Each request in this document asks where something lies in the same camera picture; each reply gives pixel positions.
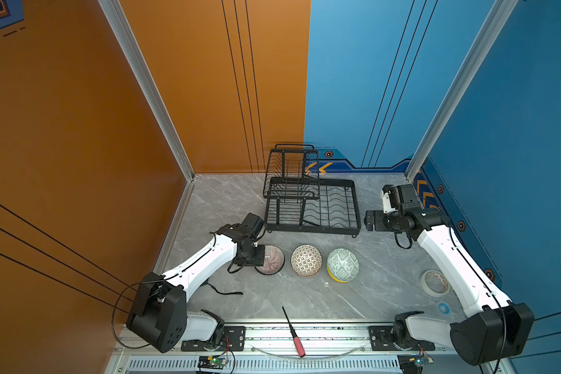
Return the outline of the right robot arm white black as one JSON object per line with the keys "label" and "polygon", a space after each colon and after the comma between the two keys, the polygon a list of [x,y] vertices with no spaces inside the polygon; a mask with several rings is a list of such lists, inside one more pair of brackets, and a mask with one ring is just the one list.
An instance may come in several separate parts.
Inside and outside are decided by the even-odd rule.
{"label": "right robot arm white black", "polygon": [[435,261],[459,298],[466,318],[458,323],[428,318],[420,311],[395,316],[387,340],[401,349],[421,341],[452,348],[468,364],[478,366],[520,355],[535,315],[515,304],[496,286],[457,240],[447,216],[436,209],[385,213],[369,210],[369,231],[405,234]]}

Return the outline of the right circuit board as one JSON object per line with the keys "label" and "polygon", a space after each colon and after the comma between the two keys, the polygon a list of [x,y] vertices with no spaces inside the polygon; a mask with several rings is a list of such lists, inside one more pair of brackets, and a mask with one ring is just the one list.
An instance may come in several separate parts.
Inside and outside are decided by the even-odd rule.
{"label": "right circuit board", "polygon": [[400,370],[403,374],[423,374],[426,366],[434,363],[434,359],[430,356],[404,356],[397,357],[399,361]]}

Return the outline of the white tape roll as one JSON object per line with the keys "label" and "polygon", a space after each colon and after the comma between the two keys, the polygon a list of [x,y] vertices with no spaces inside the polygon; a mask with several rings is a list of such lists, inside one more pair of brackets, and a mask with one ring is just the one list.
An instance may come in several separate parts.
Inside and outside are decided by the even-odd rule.
{"label": "white tape roll", "polygon": [[440,298],[450,292],[450,283],[439,271],[428,270],[420,276],[422,289],[430,296]]}

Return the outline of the red handled screwdriver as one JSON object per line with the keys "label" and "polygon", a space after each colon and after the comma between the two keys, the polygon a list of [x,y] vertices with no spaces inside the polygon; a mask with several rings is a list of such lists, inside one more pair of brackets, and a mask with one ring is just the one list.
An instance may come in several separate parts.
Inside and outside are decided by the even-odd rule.
{"label": "red handled screwdriver", "polygon": [[282,306],[281,308],[282,308],[282,311],[285,315],[285,319],[287,320],[289,330],[290,330],[290,333],[291,333],[291,336],[292,336],[293,344],[295,346],[295,350],[298,353],[299,358],[304,358],[306,356],[306,353],[305,353],[305,349],[302,345],[302,341],[300,340],[299,335],[297,335],[297,332],[296,332],[295,328],[291,324],[291,321],[288,317],[288,313],[286,312],[285,307]]}

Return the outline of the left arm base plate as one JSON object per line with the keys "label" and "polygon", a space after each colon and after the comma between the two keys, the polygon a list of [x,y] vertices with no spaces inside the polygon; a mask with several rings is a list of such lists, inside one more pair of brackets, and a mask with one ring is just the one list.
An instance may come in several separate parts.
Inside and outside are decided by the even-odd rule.
{"label": "left arm base plate", "polygon": [[225,326],[209,341],[183,341],[182,352],[223,352],[230,348],[233,352],[242,352],[246,342],[245,326]]}

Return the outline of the pink striped bowl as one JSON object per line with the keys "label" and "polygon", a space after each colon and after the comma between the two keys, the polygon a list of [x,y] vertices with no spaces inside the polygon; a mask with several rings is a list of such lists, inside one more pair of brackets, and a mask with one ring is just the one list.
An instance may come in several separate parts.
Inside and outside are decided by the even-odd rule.
{"label": "pink striped bowl", "polygon": [[264,263],[262,266],[256,266],[258,273],[271,276],[280,272],[285,265],[285,254],[277,246],[264,246]]}

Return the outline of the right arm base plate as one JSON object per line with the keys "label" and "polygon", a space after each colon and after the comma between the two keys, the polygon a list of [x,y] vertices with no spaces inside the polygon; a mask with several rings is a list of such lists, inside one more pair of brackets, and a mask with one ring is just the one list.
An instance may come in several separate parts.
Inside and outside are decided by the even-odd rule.
{"label": "right arm base plate", "polygon": [[428,341],[409,340],[398,343],[394,336],[393,327],[370,326],[368,327],[371,348],[374,352],[403,351],[413,352],[420,348],[424,351],[436,350],[435,344]]}

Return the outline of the left green circuit board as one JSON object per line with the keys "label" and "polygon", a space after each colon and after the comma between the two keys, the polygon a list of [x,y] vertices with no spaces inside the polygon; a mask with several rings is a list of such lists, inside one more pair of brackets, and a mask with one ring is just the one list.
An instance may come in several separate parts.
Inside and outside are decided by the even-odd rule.
{"label": "left green circuit board", "polygon": [[197,362],[198,373],[223,373],[231,369],[230,362],[222,356],[200,356]]}

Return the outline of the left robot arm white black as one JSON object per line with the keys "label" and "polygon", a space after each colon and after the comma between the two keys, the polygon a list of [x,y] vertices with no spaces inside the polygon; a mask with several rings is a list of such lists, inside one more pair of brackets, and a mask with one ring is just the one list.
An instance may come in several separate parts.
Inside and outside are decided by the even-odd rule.
{"label": "left robot arm white black", "polygon": [[164,272],[150,272],[136,284],[137,293],[128,313],[126,327],[143,339],[143,348],[160,353],[181,341],[201,341],[216,348],[224,334],[224,320],[205,309],[188,311],[188,302],[211,275],[224,265],[262,266],[265,247],[260,233],[265,224],[259,218],[240,224],[226,224],[210,235],[212,239],[185,262]]}

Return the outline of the yellow bowl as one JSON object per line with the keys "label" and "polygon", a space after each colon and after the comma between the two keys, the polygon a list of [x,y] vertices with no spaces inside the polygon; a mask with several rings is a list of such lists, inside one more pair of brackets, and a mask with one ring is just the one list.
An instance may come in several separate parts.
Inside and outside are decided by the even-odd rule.
{"label": "yellow bowl", "polygon": [[351,271],[346,270],[344,268],[334,269],[334,268],[330,268],[329,266],[327,267],[327,273],[334,281],[343,284],[353,281],[358,274],[358,273],[353,274]]}

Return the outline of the brown dotted bowl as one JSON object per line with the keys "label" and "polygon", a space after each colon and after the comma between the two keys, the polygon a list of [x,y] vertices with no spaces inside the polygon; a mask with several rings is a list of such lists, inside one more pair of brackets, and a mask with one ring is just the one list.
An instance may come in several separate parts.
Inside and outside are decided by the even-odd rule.
{"label": "brown dotted bowl", "polygon": [[291,254],[291,268],[301,277],[313,277],[317,275],[322,265],[322,254],[315,246],[301,245]]}

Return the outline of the aluminium front rail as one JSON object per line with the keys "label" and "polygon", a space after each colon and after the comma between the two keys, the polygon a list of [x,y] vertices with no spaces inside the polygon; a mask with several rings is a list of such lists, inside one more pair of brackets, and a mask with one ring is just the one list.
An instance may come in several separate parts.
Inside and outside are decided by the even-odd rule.
{"label": "aluminium front rail", "polygon": [[200,356],[222,356],[231,369],[223,373],[403,373],[398,356],[430,356],[435,361],[423,373],[515,373],[511,360],[470,366],[455,350],[435,344],[436,350],[374,352],[368,327],[389,326],[367,320],[297,320],[292,323],[306,356],[299,358],[288,324],[280,319],[237,320],[226,326],[245,326],[242,352],[182,352],[179,342],[167,353],[145,344],[123,330],[107,365],[107,373],[198,373]]}

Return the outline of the small blue tape roll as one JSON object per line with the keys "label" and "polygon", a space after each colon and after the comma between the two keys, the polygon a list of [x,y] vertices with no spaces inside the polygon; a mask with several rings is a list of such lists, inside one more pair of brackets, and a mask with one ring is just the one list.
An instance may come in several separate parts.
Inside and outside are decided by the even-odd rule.
{"label": "small blue tape roll", "polygon": [[436,304],[436,308],[437,308],[439,313],[444,314],[444,315],[449,315],[450,312],[451,312],[451,308],[446,302],[438,302]]}

